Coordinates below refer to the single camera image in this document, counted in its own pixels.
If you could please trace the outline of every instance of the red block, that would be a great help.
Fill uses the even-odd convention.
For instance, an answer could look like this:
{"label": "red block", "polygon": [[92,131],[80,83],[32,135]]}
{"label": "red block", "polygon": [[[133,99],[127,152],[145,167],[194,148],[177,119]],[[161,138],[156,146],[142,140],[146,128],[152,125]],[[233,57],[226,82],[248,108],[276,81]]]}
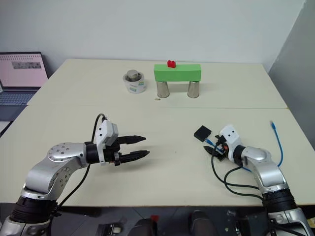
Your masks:
{"label": "red block", "polygon": [[168,60],[167,61],[167,67],[175,68],[176,67],[176,62],[173,60]]}

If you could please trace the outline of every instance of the black cable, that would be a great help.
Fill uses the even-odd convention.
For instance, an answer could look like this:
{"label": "black cable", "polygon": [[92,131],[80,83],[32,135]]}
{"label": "black cable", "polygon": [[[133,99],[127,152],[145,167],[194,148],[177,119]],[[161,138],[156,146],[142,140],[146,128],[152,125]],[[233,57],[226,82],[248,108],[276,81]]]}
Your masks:
{"label": "black cable", "polygon": [[[104,114],[98,114],[98,116],[96,117],[95,119],[95,122],[94,122],[94,127],[93,127],[93,133],[92,133],[92,138],[91,138],[91,142],[93,143],[94,141],[94,137],[95,137],[95,132],[96,132],[96,126],[97,126],[97,122],[98,122],[98,119],[102,117],[102,122],[107,119],[107,117],[104,115]],[[58,211],[61,210],[61,207],[63,206],[63,204],[72,196],[72,194],[74,194],[75,191],[78,190],[78,188],[81,187],[81,185],[83,184],[83,182],[85,181],[86,177],[88,176],[88,173],[89,173],[89,170],[90,170],[90,164],[87,166],[87,170],[85,171],[85,174],[83,176],[83,178],[81,179],[80,183],[62,200],[62,202],[56,207],[56,210],[53,212],[52,214],[52,217],[50,218],[50,222],[49,222],[49,225],[48,225],[48,229],[47,229],[47,236],[50,236],[51,235],[51,228],[52,228],[52,223],[53,223],[53,219],[54,219],[54,216],[56,215],[56,213]]]}
{"label": "black cable", "polygon": [[217,177],[217,179],[224,183],[224,184],[227,184],[227,185],[230,185],[230,186],[234,186],[234,187],[244,187],[244,188],[253,188],[253,189],[258,189],[258,187],[256,186],[253,186],[253,185],[247,185],[247,184],[235,184],[235,183],[229,183],[229,182],[224,182],[217,174],[216,172],[216,169],[215,169],[215,165],[214,165],[214,154],[215,154],[215,150],[217,149],[217,146],[218,144],[215,145],[214,149],[212,150],[212,154],[211,154],[211,167],[212,167],[212,170],[213,170],[213,173],[215,174],[215,176]]}
{"label": "black cable", "polygon": [[[107,119],[106,116],[104,114],[98,114],[98,116],[95,119],[94,122],[94,128],[93,128],[93,133],[92,133],[92,138],[91,138],[91,142],[93,143],[94,141],[94,137],[95,137],[95,132],[96,132],[96,127],[97,127],[97,122],[98,119],[102,116],[102,121],[104,119]],[[90,170],[90,164],[87,166],[87,170],[85,171],[85,174],[83,176],[83,178],[81,179],[80,183],[63,199],[63,201],[59,204],[58,209],[60,209],[63,204],[72,196],[72,194],[74,194],[75,191],[78,190],[79,187],[81,187],[81,185],[83,184],[83,182],[85,181],[86,177],[88,176],[89,170]]]}
{"label": "black cable", "polygon": [[230,189],[229,186],[227,185],[227,182],[226,182],[226,178],[228,177],[228,175],[230,173],[232,173],[233,171],[236,171],[236,170],[239,170],[240,168],[242,168],[242,166],[238,166],[230,171],[228,171],[225,176],[224,176],[224,185],[225,187],[227,188],[228,191],[230,191],[231,193],[234,193],[236,195],[240,195],[240,196],[247,196],[247,197],[254,197],[254,198],[259,198],[261,200],[263,200],[263,198],[259,195],[256,195],[256,194],[250,194],[250,193],[239,193],[239,192],[235,192],[234,190]]}

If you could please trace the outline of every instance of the laptop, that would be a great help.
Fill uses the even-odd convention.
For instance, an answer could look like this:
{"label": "laptop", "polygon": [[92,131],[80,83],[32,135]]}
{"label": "laptop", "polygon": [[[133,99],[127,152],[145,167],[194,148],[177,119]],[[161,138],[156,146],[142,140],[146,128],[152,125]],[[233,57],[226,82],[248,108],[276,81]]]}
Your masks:
{"label": "laptop", "polygon": [[0,53],[0,121],[13,121],[48,80],[41,52]]}

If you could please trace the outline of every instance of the wire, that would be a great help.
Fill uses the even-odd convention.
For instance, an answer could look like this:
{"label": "wire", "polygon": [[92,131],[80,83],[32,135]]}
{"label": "wire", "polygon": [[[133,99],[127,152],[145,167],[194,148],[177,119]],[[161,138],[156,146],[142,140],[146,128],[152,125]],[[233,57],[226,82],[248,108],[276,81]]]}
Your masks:
{"label": "wire", "polygon": [[250,194],[250,193],[239,193],[239,192],[235,192],[234,190],[232,190],[232,189],[229,188],[229,186],[227,185],[227,182],[226,182],[226,179],[227,179],[228,175],[229,175],[230,173],[232,173],[233,171],[239,170],[239,169],[241,169],[241,168],[242,168],[242,166],[238,166],[238,167],[236,167],[236,168],[234,168],[234,169],[228,171],[228,172],[225,174],[225,176],[224,176],[224,185],[225,185],[225,187],[227,188],[227,190],[230,191],[231,193],[236,194],[236,195],[247,196],[247,197],[254,197],[254,198],[259,198],[259,199],[263,200],[263,198],[262,198],[261,196],[259,196],[259,195]]}
{"label": "wire", "polygon": [[[94,142],[94,137],[95,137],[95,133],[96,133],[96,126],[97,126],[97,122],[98,122],[100,117],[102,117],[102,122],[107,119],[107,117],[102,113],[97,115],[95,122],[94,122],[93,132],[92,132],[92,138],[91,138],[92,143]],[[52,228],[52,224],[53,224],[53,219],[56,216],[57,212],[61,210],[63,204],[72,196],[72,194],[74,194],[75,191],[77,191],[78,188],[81,187],[81,185],[85,181],[86,177],[88,176],[90,166],[91,166],[90,164],[87,166],[87,170],[85,171],[84,176],[81,179],[81,181],[79,182],[79,184],[62,200],[62,202],[56,207],[56,209],[52,213],[52,216],[50,218],[50,222],[48,225],[48,229],[47,229],[47,236],[51,236],[51,228]]]}
{"label": "wire", "polygon": [[246,184],[234,184],[234,183],[229,183],[229,182],[226,182],[224,180],[222,180],[217,172],[216,172],[216,169],[215,169],[215,165],[214,165],[214,153],[215,153],[215,149],[217,148],[218,145],[215,145],[215,148],[212,150],[212,154],[211,154],[211,167],[212,167],[212,170],[213,170],[213,173],[215,174],[215,176],[217,177],[217,179],[226,184],[226,185],[230,185],[230,186],[234,186],[234,187],[244,187],[244,188],[253,188],[253,189],[259,189],[258,187],[256,186],[252,186],[252,185],[246,185]]}
{"label": "wire", "polygon": [[[212,143],[210,139],[205,139],[205,142],[208,143],[208,144],[210,144],[210,145],[213,146],[213,147],[215,146],[215,144]],[[224,150],[219,149],[219,148],[217,148],[217,151],[221,152],[220,154],[223,154],[223,153],[224,153]]]}
{"label": "wire", "polygon": [[280,149],[280,152],[281,152],[281,159],[280,159],[280,162],[278,164],[278,167],[280,167],[280,165],[282,164],[282,162],[284,161],[284,151],[282,149],[282,145],[281,145],[281,142],[280,142],[280,139],[279,139],[279,136],[278,136],[278,132],[277,132],[277,129],[276,129],[276,125],[273,123],[273,121],[270,122],[271,124],[271,127],[272,129],[274,130],[275,132],[275,135],[276,135],[276,138],[277,138],[277,142],[278,142],[278,145],[279,145],[279,149]]}
{"label": "wire", "polygon": [[[94,128],[93,128],[93,133],[92,133],[92,138],[91,138],[92,143],[93,143],[94,137],[95,137],[97,122],[101,116],[102,116],[102,119],[107,119],[104,114],[98,114],[98,116],[96,117],[95,123],[94,123]],[[85,174],[84,174],[83,178],[81,179],[80,183],[63,199],[63,201],[59,204],[58,209],[60,209],[63,206],[63,204],[72,196],[72,194],[74,194],[74,192],[77,191],[79,187],[81,187],[81,185],[85,181],[86,177],[88,176],[90,166],[91,166],[90,164],[87,166],[87,170],[85,171]]]}

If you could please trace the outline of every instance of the laptop screen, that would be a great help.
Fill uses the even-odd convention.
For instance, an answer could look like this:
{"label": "laptop screen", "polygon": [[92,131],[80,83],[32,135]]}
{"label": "laptop screen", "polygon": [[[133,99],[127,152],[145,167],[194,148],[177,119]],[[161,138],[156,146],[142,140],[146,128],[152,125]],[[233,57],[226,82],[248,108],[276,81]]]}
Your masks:
{"label": "laptop screen", "polygon": [[0,53],[3,89],[38,89],[48,80],[40,52]]}

